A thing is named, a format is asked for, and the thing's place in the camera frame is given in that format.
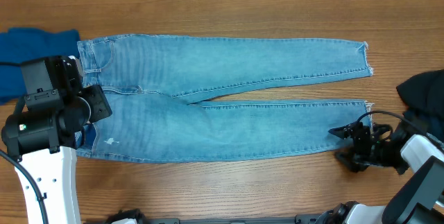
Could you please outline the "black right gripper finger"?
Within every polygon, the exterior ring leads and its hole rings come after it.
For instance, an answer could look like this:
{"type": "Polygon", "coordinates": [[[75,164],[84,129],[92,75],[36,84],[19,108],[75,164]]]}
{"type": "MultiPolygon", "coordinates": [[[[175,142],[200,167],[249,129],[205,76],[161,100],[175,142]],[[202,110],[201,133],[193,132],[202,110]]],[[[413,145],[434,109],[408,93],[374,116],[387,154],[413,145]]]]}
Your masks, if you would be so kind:
{"type": "Polygon", "coordinates": [[[350,172],[358,173],[365,171],[368,168],[368,165],[355,162],[354,153],[352,151],[337,151],[334,156],[350,172]]]}
{"type": "Polygon", "coordinates": [[[346,126],[329,129],[328,132],[340,139],[347,139],[353,138],[357,129],[359,129],[359,123],[350,123],[346,126]]]}

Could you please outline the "light blue denim jeans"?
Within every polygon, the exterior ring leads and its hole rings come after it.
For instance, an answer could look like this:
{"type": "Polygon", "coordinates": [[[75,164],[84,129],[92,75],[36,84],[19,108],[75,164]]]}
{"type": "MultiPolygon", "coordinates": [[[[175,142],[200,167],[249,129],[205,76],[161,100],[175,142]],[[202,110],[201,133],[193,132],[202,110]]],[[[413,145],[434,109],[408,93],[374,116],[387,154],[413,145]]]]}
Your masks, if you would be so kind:
{"type": "Polygon", "coordinates": [[[229,162],[335,150],[329,133],[365,115],[361,99],[225,101],[259,89],[369,77],[365,42],[126,34],[78,43],[84,86],[110,117],[83,157],[137,163],[229,162]]]}

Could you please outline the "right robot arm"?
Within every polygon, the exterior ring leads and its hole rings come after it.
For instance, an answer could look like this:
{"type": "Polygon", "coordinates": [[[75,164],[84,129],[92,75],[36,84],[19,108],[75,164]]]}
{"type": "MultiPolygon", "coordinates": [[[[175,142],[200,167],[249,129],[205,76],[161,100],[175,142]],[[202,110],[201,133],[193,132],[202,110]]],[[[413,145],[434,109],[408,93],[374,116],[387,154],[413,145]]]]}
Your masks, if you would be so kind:
{"type": "Polygon", "coordinates": [[[351,139],[349,149],[335,154],[352,172],[369,166],[393,167],[398,174],[413,175],[385,206],[366,206],[356,201],[341,203],[321,214],[317,223],[437,223],[443,214],[443,149],[418,122],[401,120],[397,128],[356,121],[333,128],[330,134],[351,139]]]}

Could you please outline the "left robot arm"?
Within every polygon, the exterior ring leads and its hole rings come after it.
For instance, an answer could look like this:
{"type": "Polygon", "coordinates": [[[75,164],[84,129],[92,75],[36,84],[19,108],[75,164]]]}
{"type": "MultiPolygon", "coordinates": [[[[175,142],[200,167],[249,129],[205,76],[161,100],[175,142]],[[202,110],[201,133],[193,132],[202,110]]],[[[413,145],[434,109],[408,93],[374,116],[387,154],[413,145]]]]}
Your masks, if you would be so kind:
{"type": "Polygon", "coordinates": [[[85,126],[112,115],[101,86],[83,87],[74,56],[19,64],[26,94],[1,130],[1,153],[16,170],[29,223],[80,223],[76,149],[85,126]]]}

